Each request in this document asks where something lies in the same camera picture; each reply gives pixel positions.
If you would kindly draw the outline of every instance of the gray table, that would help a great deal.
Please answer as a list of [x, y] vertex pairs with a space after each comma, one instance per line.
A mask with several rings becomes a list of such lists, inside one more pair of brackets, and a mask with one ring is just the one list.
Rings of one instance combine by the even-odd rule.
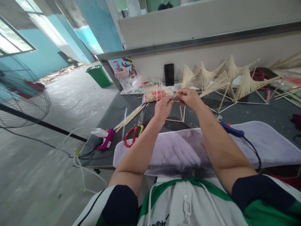
[[[142, 99], [138, 99], [140, 96], [141, 95], [120, 95], [120, 93], [118, 93], [110, 106], [108, 106], [108, 109], [101, 121], [95, 127], [102, 129], [114, 128], [123, 120], [126, 107], [128, 108], [127, 112], [129, 114], [141, 104]], [[221, 100], [221, 97], [215, 93], [206, 96], [206, 98]], [[210, 100], [205, 99], [204, 102], [210, 103]], [[249, 96], [249, 102], [262, 103], [262, 101], [254, 93]], [[146, 126], [149, 120], [153, 117], [155, 112], [155, 104], [155, 102], [150, 103], [144, 108], [144, 126]], [[221, 113], [225, 123], [238, 124], [247, 121], [265, 122], [301, 149], [301, 146], [293, 140], [293, 137], [297, 134], [300, 134], [300, 131], [298, 131], [294, 124], [290, 122], [292, 114], [301, 114], [300, 108], [283, 98], [279, 100], [271, 100], [270, 105], [236, 104]], [[125, 127], [125, 133], [138, 124], [139, 115], [140, 114], [137, 114], [136, 117]], [[170, 119], [176, 118], [181, 118], [179, 105], [177, 102], [173, 104], [170, 115]], [[185, 123], [166, 121], [160, 132], [177, 131], [197, 127], [199, 127], [199, 123], [195, 112], [189, 107], [186, 107]], [[81, 164], [85, 167], [94, 169], [112, 169], [114, 149], [117, 143], [121, 141], [121, 138], [122, 129], [115, 134], [109, 150], [103, 153], [94, 151], [82, 159]], [[92, 147], [96, 139], [97, 137], [92, 135], [88, 139], [87, 144]], [[85, 145], [82, 149], [81, 155], [84, 155], [90, 151], [91, 148]]]

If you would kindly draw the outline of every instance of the hand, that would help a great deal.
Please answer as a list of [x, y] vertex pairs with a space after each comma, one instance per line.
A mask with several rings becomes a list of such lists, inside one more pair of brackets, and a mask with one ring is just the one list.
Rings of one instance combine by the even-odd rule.
[[194, 111], [197, 107], [203, 104], [203, 101], [195, 89], [180, 89], [175, 95], [177, 96], [177, 100], [180, 102], [180, 106], [183, 106], [184, 104]]
[[167, 119], [172, 110], [173, 96], [166, 96], [159, 100], [155, 106], [155, 116], [154, 118], [161, 120], [163, 123]]

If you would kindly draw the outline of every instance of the green and white shirt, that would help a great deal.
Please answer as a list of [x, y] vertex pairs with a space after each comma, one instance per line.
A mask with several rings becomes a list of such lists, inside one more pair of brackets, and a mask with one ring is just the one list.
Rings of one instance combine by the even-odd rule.
[[156, 183], [150, 193], [138, 207], [128, 186], [108, 187], [73, 225], [301, 225], [301, 192], [266, 175], [239, 178], [232, 196], [197, 177]]

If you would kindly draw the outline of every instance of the smartphone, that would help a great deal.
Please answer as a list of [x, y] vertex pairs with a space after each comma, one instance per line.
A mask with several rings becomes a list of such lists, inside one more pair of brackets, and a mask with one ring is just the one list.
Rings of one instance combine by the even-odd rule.
[[173, 64], [164, 65], [165, 85], [172, 86], [175, 84], [175, 72]]

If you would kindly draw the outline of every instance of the electric fan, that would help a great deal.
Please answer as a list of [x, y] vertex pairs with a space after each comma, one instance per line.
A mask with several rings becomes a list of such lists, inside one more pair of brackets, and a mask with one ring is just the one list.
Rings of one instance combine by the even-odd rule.
[[[0, 59], [1, 127], [29, 126], [46, 117], [51, 102], [45, 86], [34, 83], [36, 80], [35, 74], [16, 57], [7, 56]], [[36, 119], [36, 122], [12, 112], [31, 116]]]

